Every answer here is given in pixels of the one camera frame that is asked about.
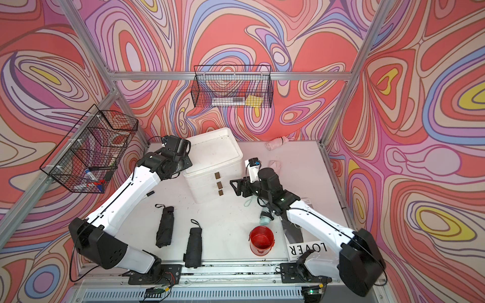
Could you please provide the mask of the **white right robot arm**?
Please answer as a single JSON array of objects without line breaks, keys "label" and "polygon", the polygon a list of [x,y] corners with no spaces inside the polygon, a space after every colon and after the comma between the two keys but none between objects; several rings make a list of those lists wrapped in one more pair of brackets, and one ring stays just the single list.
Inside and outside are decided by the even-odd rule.
[{"label": "white right robot arm", "polygon": [[248,176],[229,182],[237,196],[255,196],[274,217],[299,226],[322,241],[334,257],[321,257],[308,249],[296,261],[301,277],[339,279],[354,294],[365,297],[385,275],[386,264],[373,235],[335,223],[309,207],[298,195],[283,188],[269,167],[250,167]]}]

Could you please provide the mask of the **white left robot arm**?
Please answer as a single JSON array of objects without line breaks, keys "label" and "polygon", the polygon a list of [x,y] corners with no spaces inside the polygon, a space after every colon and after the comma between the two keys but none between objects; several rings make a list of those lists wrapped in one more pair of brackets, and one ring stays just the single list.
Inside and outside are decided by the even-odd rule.
[{"label": "white left robot arm", "polygon": [[132,174],[114,194],[86,218],[75,218],[69,224],[73,252],[108,270],[123,268],[147,274],[156,256],[132,247],[116,235],[135,207],[160,182],[174,179],[190,168],[191,142],[177,136],[164,136],[162,147],[145,154]]}]

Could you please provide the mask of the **black umbrella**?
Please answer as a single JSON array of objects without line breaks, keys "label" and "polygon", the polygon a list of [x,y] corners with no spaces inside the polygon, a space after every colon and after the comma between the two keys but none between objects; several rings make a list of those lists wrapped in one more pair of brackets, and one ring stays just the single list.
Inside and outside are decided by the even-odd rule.
[{"label": "black umbrella", "polygon": [[202,266],[202,228],[198,221],[191,219],[192,227],[189,231],[189,238],[186,252],[183,256],[184,266],[187,268],[198,268]]},{"label": "black umbrella", "polygon": [[155,245],[159,248],[171,245],[174,229],[174,207],[156,204],[155,208],[162,208],[162,216],[156,233]]}]

